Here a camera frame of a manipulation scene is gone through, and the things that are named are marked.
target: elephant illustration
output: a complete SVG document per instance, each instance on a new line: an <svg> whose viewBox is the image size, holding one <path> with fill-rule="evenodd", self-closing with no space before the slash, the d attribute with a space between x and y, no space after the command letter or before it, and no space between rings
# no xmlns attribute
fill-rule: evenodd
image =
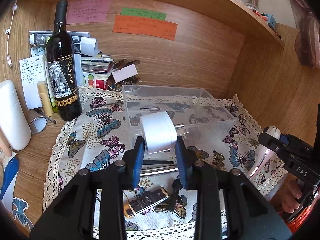
<svg viewBox="0 0 320 240"><path fill-rule="evenodd" d="M49 68L49 76L53 91L58 90L59 94L70 90L59 64L52 64Z"/></svg>

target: green sticky note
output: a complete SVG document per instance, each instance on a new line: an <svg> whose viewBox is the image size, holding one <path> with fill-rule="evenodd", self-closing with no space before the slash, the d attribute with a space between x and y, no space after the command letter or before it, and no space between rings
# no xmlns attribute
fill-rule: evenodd
<svg viewBox="0 0 320 240"><path fill-rule="evenodd" d="M137 8L122 8L121 15L127 15L127 16L140 16L140 17L148 17L158 20L165 20L165 17L167 14L145 10L145 9L137 9Z"/></svg>

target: white bottle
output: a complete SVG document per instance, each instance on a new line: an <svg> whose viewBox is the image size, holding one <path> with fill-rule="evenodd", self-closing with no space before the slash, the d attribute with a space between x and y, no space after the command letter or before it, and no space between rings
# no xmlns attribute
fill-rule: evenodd
<svg viewBox="0 0 320 240"><path fill-rule="evenodd" d="M20 151L28 145L31 131L11 80L0 83L0 102L0 129L12 148Z"/></svg>

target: small mirror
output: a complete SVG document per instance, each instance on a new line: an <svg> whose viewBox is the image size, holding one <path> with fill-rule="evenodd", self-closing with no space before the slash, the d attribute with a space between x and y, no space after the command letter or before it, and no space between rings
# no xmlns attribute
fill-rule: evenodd
<svg viewBox="0 0 320 240"><path fill-rule="evenodd" d="M44 130L47 125L47 119L43 116L39 116L33 119L30 123L31 134L37 134Z"/></svg>

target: finger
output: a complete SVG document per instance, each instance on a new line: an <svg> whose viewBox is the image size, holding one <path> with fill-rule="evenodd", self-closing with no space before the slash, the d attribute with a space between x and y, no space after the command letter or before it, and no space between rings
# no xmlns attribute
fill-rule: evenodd
<svg viewBox="0 0 320 240"><path fill-rule="evenodd" d="M288 194L284 195L285 203L293 209L299 208L300 204L297 202L297 200L294 198L294 196L291 195L290 192Z"/></svg>
<svg viewBox="0 0 320 240"><path fill-rule="evenodd" d="M298 186L297 180L289 181L288 188L295 198L301 198L302 192Z"/></svg>
<svg viewBox="0 0 320 240"><path fill-rule="evenodd" d="M282 208L285 212L287 213L293 213L294 212L294 209L293 208L290 208L287 203L285 202L284 198L282 198Z"/></svg>

